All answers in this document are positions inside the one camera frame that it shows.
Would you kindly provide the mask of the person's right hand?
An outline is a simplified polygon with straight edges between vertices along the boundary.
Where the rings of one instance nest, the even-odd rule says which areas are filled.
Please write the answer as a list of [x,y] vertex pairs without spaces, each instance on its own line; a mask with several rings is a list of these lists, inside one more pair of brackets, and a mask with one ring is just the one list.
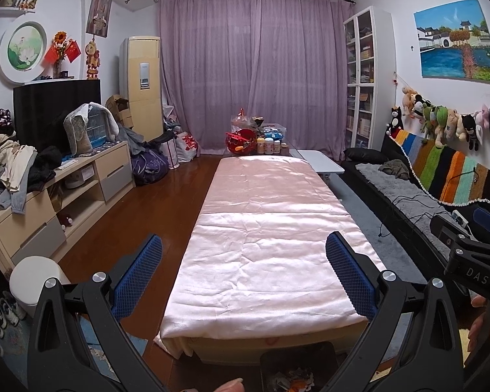
[[[475,296],[471,301],[471,305],[474,308],[485,307],[487,305],[487,303],[488,303],[488,300],[485,297],[480,296],[480,295]],[[470,330],[469,330],[469,333],[467,336],[468,345],[467,345],[466,350],[468,352],[472,352],[475,349],[475,347],[477,346],[478,336],[479,336],[479,333],[481,332],[482,327],[484,325],[485,316],[486,316],[485,313],[482,313],[481,315],[479,315],[474,320],[474,322],[472,323],[472,326],[470,327]]]

